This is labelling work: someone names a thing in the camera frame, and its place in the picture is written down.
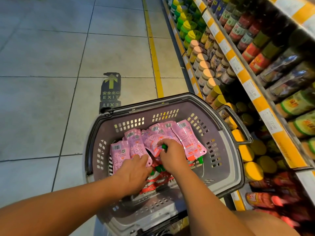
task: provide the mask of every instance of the floor tile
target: floor tile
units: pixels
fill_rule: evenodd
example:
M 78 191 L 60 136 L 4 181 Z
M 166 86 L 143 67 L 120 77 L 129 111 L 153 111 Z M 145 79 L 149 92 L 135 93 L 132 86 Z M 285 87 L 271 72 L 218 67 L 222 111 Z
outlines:
M 154 45 L 161 78 L 183 78 L 172 39 L 154 38 Z
M 58 157 L 0 163 L 0 208 L 51 191 Z
M 34 0 L 0 0 L 0 27 L 16 27 L 32 10 Z
M 58 156 L 76 78 L 0 78 L 0 160 Z
M 162 2 L 161 0 L 146 0 L 148 11 L 159 11 L 162 12 Z
M 118 72 L 123 77 L 153 78 L 148 39 L 89 34 L 79 76 L 102 77 L 106 72 Z
M 0 53 L 0 76 L 77 77 L 86 34 L 18 30 Z
M 44 0 L 34 4 L 20 28 L 87 33 L 93 6 L 72 0 Z
M 98 115 L 102 78 L 79 78 L 69 118 L 63 155 L 81 154 L 88 130 Z M 122 105 L 156 99 L 153 78 L 122 78 Z
M 0 27 L 0 49 L 6 43 L 11 33 L 13 32 L 13 28 L 1 28 Z
M 153 37 L 171 38 L 166 24 L 168 20 L 162 12 L 149 11 L 149 19 Z
M 82 155 L 62 156 L 60 158 L 56 181 L 53 190 L 62 190 L 83 185 L 83 159 Z
M 95 6 L 89 33 L 147 36 L 142 10 Z
M 185 79 L 163 78 L 161 79 L 161 81 L 163 86 L 164 97 L 188 92 Z
M 96 0 L 95 5 L 143 10 L 142 0 Z

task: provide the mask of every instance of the forearm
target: forearm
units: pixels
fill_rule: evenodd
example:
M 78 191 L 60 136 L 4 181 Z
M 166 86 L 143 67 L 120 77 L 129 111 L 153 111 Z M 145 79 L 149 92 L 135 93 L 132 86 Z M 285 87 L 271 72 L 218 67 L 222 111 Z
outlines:
M 108 177 L 6 206 L 0 209 L 0 235 L 69 235 L 123 197 L 118 185 L 115 177 Z
M 254 236 L 192 170 L 174 177 L 186 202 L 192 235 Z

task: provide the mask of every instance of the person's right hand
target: person's right hand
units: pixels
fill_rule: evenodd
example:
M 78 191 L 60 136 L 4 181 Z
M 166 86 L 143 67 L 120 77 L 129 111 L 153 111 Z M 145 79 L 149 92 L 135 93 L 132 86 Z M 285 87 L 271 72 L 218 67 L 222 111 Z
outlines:
M 186 154 L 182 145 L 174 139 L 162 139 L 158 142 L 158 146 L 167 145 L 167 151 L 160 153 L 163 167 L 173 176 L 182 172 L 184 169 L 190 169 L 186 160 Z

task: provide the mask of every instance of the shopping basket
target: shopping basket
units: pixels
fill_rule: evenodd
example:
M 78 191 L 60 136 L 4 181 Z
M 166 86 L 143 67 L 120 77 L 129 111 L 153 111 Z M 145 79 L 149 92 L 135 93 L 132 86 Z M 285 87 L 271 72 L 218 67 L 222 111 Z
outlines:
M 87 182 L 112 175 L 110 144 L 121 140 L 124 132 L 132 128 L 147 129 L 157 122 L 187 119 L 207 148 L 203 165 L 197 162 L 193 171 L 219 198 L 241 188 L 245 176 L 238 146 L 251 143 L 252 138 L 230 107 L 222 109 L 238 124 L 244 142 L 236 142 L 218 111 L 191 93 L 102 109 L 91 126 L 83 151 Z M 113 235 L 152 235 L 187 216 L 187 211 L 176 181 L 171 180 L 161 189 L 124 198 L 97 216 Z

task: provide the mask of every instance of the person's left hand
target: person's left hand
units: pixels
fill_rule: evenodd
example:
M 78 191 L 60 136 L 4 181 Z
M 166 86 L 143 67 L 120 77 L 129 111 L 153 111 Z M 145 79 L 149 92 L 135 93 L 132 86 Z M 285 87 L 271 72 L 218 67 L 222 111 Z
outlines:
M 135 155 L 132 159 L 124 160 L 122 166 L 113 175 L 119 179 L 123 197 L 138 194 L 146 185 L 146 179 L 152 172 L 152 167 L 146 167 L 148 155 Z

